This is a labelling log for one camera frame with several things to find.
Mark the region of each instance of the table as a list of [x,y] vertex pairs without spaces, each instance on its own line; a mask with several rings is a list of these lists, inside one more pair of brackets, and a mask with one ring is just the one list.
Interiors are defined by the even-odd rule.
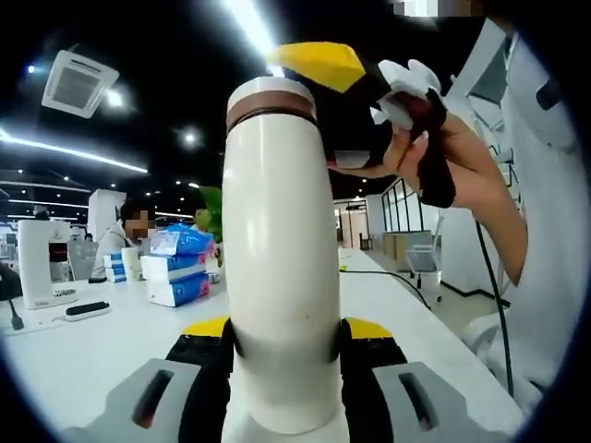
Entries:
[[[365,253],[340,251],[350,270],[383,270]],[[57,328],[42,329],[4,339],[5,357],[38,413],[58,429],[84,426],[104,408],[108,391],[150,358],[164,358],[183,328],[211,317],[228,315],[223,284],[211,294],[178,308],[148,302],[143,282],[88,285],[61,283],[78,290],[78,304],[105,300],[113,311]],[[341,274],[343,317],[359,317],[381,324],[396,339],[409,362],[425,363],[447,380],[467,401],[469,415],[488,430],[513,433],[523,416],[513,399],[487,368],[395,278],[378,274]],[[69,305],[27,311],[15,301],[25,323],[51,321]],[[0,324],[9,324],[6,303]],[[228,405],[223,441],[262,441],[261,430],[247,417],[240,377],[232,376],[233,397]],[[344,415],[324,428],[291,441],[346,441]],[[265,436],[264,441],[285,437]]]

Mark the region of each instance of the ceiling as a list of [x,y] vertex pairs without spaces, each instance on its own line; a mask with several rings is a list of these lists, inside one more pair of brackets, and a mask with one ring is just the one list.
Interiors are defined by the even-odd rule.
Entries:
[[[371,60],[405,63],[417,58],[438,74],[444,90],[450,87],[450,75],[460,72],[483,23],[482,18],[395,16],[385,1],[252,1],[277,44],[345,42]],[[243,82],[266,75],[260,54],[224,0],[158,5],[56,1],[34,8],[16,2],[14,8],[10,29],[0,29],[0,127],[13,137],[101,155],[149,173],[0,141],[0,182],[90,191],[115,184],[118,190],[149,198],[163,212],[192,214],[202,207],[199,191],[187,183],[221,185],[226,101]],[[47,73],[62,49],[119,71],[116,88],[123,92],[125,106],[112,109],[104,103],[88,120],[41,107]],[[32,74],[27,71],[30,65],[36,66]],[[369,150],[371,162],[380,159],[390,129],[374,126],[365,106],[293,72],[285,74],[303,81],[314,94],[327,158],[335,150]],[[199,139],[191,149],[183,143],[188,128]],[[332,193],[334,198],[363,197],[382,192],[392,179],[363,184],[359,178],[331,172]],[[32,205],[9,199],[84,206],[89,196],[25,185],[0,184],[0,189],[0,220],[32,210]],[[84,209],[50,210],[85,222]]]

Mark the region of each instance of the hand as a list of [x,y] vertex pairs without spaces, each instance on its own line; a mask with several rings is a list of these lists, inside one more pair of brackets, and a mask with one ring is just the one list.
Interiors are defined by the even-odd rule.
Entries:
[[[392,141],[383,163],[394,170],[417,192],[418,163],[428,147],[427,135],[412,142],[410,133],[392,125]],[[472,210],[479,220],[486,219],[499,205],[514,206],[498,165],[484,142],[454,114],[448,113],[441,127],[447,165],[455,184],[453,206]]]

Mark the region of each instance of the white cloth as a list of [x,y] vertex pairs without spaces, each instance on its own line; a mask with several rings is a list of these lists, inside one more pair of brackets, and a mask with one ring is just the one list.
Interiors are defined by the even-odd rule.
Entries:
[[96,258],[94,259],[94,267],[92,268],[92,277],[101,279],[106,276],[103,259],[105,255],[119,253],[122,248],[132,245],[134,243],[126,237],[122,222],[116,222],[104,233],[99,242],[99,248],[96,251]]
[[[543,69],[535,63],[529,69]],[[585,299],[591,209],[580,147],[549,147],[536,137],[531,126],[551,122],[533,123],[519,113],[523,106],[511,78],[501,109],[525,204],[527,253],[506,318],[514,398],[531,413],[560,369]],[[489,349],[478,355],[505,385],[499,329]]]

